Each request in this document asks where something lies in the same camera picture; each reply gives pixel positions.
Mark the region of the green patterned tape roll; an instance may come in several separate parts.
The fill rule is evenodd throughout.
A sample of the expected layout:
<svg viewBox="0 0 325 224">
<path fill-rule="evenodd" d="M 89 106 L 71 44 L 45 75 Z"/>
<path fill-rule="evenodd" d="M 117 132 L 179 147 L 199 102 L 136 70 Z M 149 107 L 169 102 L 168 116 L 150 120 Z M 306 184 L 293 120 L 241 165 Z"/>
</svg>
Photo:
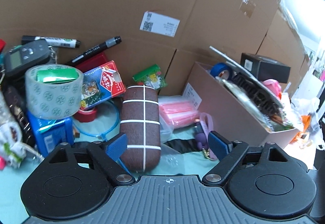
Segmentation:
<svg viewBox="0 0 325 224">
<path fill-rule="evenodd" d="M 73 69 L 77 79 L 67 83 L 47 84 L 37 81 L 40 70 Z M 63 119 L 80 109 L 83 73 L 71 66 L 44 64 L 28 69 L 25 73 L 26 105 L 29 112 L 41 119 Z"/>
</svg>

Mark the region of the black cardboard box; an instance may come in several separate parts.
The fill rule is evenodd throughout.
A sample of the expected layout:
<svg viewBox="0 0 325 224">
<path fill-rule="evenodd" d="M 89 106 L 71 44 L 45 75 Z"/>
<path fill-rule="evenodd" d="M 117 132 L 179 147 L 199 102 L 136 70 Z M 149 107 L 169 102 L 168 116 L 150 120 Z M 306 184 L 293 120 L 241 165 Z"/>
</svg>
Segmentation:
<svg viewBox="0 0 325 224">
<path fill-rule="evenodd" d="M 274 79 L 285 84 L 289 80 L 291 67 L 269 57 L 242 53 L 240 65 L 261 82 Z"/>
</svg>

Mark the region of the open cardboard sorting box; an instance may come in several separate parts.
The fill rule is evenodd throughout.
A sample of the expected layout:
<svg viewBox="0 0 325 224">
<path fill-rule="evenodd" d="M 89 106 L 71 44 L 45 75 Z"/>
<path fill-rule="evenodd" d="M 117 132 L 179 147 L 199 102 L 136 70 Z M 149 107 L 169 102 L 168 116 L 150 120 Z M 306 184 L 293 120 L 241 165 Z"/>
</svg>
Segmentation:
<svg viewBox="0 0 325 224">
<path fill-rule="evenodd" d="M 216 132 L 227 140 L 241 140 L 251 146 L 274 142 L 285 148 L 298 133 L 297 129 L 274 132 L 266 129 L 245 108 L 228 88 L 224 87 L 208 70 L 210 66 L 195 63 L 187 79 L 183 95 L 188 97 L 200 112 L 211 115 Z"/>
</svg>

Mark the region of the red tape roll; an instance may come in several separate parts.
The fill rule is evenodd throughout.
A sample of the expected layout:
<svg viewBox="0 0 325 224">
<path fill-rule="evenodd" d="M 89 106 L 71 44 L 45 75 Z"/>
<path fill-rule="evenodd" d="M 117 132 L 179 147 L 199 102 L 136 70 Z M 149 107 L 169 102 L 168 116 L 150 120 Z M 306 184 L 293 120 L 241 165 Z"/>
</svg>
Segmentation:
<svg viewBox="0 0 325 224">
<path fill-rule="evenodd" d="M 93 107 L 89 110 L 79 110 L 76 114 L 73 115 L 73 118 L 81 123 L 89 123 L 94 121 L 97 118 L 97 108 Z"/>
</svg>

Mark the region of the brown checked glasses case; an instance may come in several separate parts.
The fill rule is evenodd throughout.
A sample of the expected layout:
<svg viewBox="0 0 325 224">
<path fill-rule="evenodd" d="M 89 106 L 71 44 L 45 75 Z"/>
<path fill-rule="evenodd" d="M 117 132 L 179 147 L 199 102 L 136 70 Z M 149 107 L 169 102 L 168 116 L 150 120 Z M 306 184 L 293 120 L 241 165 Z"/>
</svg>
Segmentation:
<svg viewBox="0 0 325 224">
<path fill-rule="evenodd" d="M 123 97 L 120 132 L 127 135 L 121 156 L 130 171 L 146 172 L 160 162 L 161 140 L 158 95 L 145 85 L 127 87 Z"/>
</svg>

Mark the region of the teal table cloth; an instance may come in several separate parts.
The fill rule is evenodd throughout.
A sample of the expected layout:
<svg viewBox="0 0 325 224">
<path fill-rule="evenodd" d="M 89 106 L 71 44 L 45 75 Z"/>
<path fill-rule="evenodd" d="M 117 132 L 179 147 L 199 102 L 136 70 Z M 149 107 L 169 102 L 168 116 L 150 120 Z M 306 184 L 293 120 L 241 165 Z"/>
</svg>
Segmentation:
<svg viewBox="0 0 325 224">
<path fill-rule="evenodd" d="M 184 174 L 197 174 L 204 176 L 215 165 L 218 160 L 206 159 L 202 152 L 188 152 L 183 154 Z M 1 170 L 1 222 L 2 223 L 22 223 L 27 219 L 28 214 L 20 199 L 20 188 L 28 176 L 39 165 L 39 160 L 26 158 L 20 168 L 6 167 Z M 159 174 L 158 166 L 146 172 L 151 175 Z"/>
</svg>

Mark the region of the clear small zip bag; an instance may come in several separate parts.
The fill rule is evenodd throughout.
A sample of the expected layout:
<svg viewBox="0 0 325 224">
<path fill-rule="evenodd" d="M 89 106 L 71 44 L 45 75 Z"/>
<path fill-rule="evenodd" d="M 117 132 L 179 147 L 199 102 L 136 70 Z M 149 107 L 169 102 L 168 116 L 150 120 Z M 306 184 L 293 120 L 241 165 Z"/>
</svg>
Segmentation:
<svg viewBox="0 0 325 224">
<path fill-rule="evenodd" d="M 159 174 L 161 175 L 184 174 L 185 166 L 183 154 L 165 144 L 162 144 L 158 169 Z"/>
</svg>

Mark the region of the blue rectangular box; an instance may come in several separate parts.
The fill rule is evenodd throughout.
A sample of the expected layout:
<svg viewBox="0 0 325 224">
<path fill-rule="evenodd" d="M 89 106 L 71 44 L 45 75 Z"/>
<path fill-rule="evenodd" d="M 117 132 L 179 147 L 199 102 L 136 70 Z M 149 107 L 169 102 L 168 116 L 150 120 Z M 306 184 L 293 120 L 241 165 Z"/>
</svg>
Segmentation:
<svg viewBox="0 0 325 224">
<path fill-rule="evenodd" d="M 35 136 L 37 149 L 43 157 L 47 157 L 62 142 L 74 144 L 71 117 L 54 120 L 39 119 L 30 111 L 27 111 L 27 116 Z"/>
</svg>

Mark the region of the white spiral notebook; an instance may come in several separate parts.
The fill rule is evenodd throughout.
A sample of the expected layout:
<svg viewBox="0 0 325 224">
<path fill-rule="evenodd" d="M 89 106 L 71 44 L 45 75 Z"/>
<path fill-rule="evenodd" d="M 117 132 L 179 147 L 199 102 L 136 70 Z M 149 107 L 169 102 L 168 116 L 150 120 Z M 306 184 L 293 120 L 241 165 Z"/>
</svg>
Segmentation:
<svg viewBox="0 0 325 224">
<path fill-rule="evenodd" d="M 248 70 L 213 46 L 209 46 L 209 49 L 222 57 L 224 63 L 232 68 L 233 75 L 231 80 L 228 81 L 242 88 L 248 98 L 254 102 L 261 112 L 273 115 L 283 109 L 283 104 L 280 102 L 279 97 L 272 93 L 270 89 L 262 84 Z"/>
</svg>

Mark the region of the pink zip bag pack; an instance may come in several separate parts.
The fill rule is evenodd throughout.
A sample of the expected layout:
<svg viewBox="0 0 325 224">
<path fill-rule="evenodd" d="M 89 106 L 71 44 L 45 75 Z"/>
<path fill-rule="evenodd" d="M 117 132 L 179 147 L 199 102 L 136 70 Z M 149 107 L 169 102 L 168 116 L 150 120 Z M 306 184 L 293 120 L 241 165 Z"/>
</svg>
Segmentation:
<svg viewBox="0 0 325 224">
<path fill-rule="evenodd" d="M 183 96 L 162 96 L 158 103 L 160 116 L 173 129 L 188 127 L 199 118 L 194 104 Z"/>
</svg>

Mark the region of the red playing card box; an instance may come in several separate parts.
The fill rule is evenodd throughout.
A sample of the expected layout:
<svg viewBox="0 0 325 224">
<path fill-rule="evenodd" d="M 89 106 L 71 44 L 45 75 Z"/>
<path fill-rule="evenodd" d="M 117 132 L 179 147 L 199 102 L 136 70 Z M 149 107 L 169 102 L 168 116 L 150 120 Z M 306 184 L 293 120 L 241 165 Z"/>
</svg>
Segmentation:
<svg viewBox="0 0 325 224">
<path fill-rule="evenodd" d="M 89 110 L 125 91 L 115 62 L 109 61 L 83 74 L 80 109 Z"/>
</svg>

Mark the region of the orange plastic bag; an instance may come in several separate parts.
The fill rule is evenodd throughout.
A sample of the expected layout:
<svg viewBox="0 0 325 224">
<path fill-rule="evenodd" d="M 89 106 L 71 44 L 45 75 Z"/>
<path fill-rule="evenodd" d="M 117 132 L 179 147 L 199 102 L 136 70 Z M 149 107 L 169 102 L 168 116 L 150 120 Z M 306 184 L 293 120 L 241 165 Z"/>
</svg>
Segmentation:
<svg viewBox="0 0 325 224">
<path fill-rule="evenodd" d="M 299 140 L 304 140 L 304 138 L 308 134 L 307 129 L 310 127 L 311 119 L 312 118 L 311 118 L 310 114 L 301 116 L 301 122 L 300 122 L 300 125 L 299 125 L 299 132 L 296 133 L 294 138 L 291 140 L 290 144 L 298 142 Z"/>
</svg>

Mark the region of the blue tape roll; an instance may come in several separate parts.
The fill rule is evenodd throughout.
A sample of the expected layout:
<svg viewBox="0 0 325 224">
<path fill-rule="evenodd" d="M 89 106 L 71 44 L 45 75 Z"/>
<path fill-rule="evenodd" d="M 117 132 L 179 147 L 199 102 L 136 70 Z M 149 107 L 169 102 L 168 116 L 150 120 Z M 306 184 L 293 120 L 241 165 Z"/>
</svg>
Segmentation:
<svg viewBox="0 0 325 224">
<path fill-rule="evenodd" d="M 214 78 L 219 77 L 225 80 L 231 80 L 233 70 L 230 66 L 225 63 L 217 63 L 211 68 L 210 74 Z"/>
</svg>

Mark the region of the green snack packet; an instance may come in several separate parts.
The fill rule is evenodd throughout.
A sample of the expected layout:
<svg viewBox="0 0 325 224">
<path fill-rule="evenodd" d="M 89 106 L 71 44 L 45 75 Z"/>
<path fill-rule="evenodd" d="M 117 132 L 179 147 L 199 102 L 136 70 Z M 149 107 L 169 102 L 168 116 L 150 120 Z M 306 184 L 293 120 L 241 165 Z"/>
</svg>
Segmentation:
<svg viewBox="0 0 325 224">
<path fill-rule="evenodd" d="M 138 72 L 132 76 L 132 79 L 138 85 L 150 86 L 155 90 L 160 90 L 167 86 L 161 68 L 157 64 Z"/>
</svg>

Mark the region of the black marker pen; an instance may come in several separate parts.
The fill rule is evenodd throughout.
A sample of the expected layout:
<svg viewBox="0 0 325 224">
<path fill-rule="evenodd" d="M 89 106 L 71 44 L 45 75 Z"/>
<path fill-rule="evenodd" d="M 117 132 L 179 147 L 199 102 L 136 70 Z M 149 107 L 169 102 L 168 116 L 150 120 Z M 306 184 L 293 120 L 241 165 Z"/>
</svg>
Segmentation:
<svg viewBox="0 0 325 224">
<path fill-rule="evenodd" d="M 99 53 L 104 52 L 115 45 L 120 44 L 121 42 L 122 42 L 121 36 L 115 36 L 113 38 L 110 38 L 99 45 L 87 49 L 82 54 L 66 62 L 65 65 L 75 67 L 80 63 L 85 62 L 86 60 L 92 58 L 93 56 L 98 55 Z"/>
</svg>

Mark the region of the black white marker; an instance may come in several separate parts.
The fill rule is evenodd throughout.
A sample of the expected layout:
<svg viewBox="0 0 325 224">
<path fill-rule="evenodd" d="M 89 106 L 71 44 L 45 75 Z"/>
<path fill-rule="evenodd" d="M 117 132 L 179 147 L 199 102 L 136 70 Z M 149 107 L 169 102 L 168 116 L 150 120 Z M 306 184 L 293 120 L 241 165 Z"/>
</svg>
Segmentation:
<svg viewBox="0 0 325 224">
<path fill-rule="evenodd" d="M 79 48 L 81 44 L 81 42 L 76 39 L 24 35 L 22 36 L 22 45 L 41 39 L 44 39 L 49 45 L 55 47 Z"/>
</svg>

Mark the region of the black car key fob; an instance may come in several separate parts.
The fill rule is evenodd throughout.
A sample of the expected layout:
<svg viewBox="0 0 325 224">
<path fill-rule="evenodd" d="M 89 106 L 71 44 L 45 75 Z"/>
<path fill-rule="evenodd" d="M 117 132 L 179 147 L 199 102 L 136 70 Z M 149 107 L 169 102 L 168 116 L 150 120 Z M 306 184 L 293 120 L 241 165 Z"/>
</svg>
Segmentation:
<svg viewBox="0 0 325 224">
<path fill-rule="evenodd" d="M 15 48 L 4 56 L 5 75 L 16 78 L 34 66 L 45 64 L 50 60 L 51 50 L 44 39 L 29 42 Z"/>
</svg>

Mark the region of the white shipping label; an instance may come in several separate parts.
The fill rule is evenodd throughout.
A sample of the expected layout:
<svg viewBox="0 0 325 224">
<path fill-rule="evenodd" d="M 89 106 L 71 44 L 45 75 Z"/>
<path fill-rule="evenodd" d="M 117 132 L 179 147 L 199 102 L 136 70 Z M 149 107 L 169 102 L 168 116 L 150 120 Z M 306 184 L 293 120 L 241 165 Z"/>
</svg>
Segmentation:
<svg viewBox="0 0 325 224">
<path fill-rule="evenodd" d="M 179 24 L 179 19 L 147 11 L 143 15 L 139 29 L 154 34 L 175 37 Z"/>
</svg>

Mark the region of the floral drawstring pouch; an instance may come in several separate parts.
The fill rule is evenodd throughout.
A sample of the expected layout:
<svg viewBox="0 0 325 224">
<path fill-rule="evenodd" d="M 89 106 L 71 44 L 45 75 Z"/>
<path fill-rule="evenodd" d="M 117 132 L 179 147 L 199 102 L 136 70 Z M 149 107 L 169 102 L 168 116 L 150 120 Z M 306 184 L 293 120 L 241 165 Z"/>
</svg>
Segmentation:
<svg viewBox="0 0 325 224">
<path fill-rule="evenodd" d="M 44 160 L 40 153 L 23 143 L 22 130 L 11 114 L 1 92 L 1 158 L 7 165 L 19 168 L 27 152 L 38 158 L 40 162 Z"/>
</svg>

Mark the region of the large cardboard wall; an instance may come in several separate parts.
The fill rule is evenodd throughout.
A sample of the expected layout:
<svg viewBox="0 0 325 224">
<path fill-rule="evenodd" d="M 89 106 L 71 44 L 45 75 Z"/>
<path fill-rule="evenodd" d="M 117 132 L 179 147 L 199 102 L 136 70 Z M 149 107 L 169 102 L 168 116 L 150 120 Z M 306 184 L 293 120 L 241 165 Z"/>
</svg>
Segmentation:
<svg viewBox="0 0 325 224">
<path fill-rule="evenodd" d="M 1 38 L 16 45 L 24 35 L 80 40 L 77 49 L 61 48 L 60 63 L 105 40 L 122 43 L 106 51 L 125 84 L 157 64 L 166 76 L 164 95 L 183 91 L 195 62 L 213 65 L 213 46 L 235 61 L 242 53 L 264 55 L 291 67 L 294 93 L 309 67 L 297 33 L 284 18 L 280 0 L 1 0 Z M 140 30 L 145 12 L 180 20 L 175 37 Z"/>
</svg>

